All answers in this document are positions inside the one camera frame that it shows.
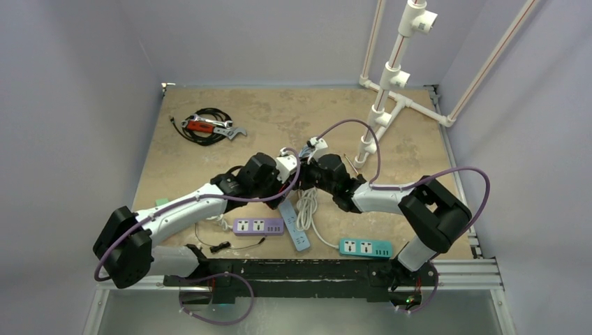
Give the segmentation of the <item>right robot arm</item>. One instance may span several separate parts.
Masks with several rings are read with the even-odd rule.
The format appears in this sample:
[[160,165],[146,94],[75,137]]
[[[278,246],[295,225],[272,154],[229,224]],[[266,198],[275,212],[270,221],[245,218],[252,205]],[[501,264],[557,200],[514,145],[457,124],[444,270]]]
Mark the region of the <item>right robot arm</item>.
[[303,164],[296,187],[329,193],[345,212],[404,216],[415,237],[402,248],[392,265],[394,279],[402,284],[417,278],[420,267],[434,256],[447,253],[473,217],[468,207],[435,179],[422,177],[417,186],[372,186],[360,174],[350,176],[336,154]]

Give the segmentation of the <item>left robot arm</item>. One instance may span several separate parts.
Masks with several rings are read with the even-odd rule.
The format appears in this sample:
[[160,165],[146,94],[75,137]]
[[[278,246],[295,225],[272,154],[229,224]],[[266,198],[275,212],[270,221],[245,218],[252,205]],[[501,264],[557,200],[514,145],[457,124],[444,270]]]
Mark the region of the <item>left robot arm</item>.
[[156,247],[188,226],[226,214],[248,203],[271,205],[295,186],[301,170],[296,151],[284,148],[272,158],[258,152],[236,174],[218,174],[198,190],[165,205],[132,211],[127,206],[109,216],[92,251],[98,258],[97,282],[128,288],[144,278],[155,262]]

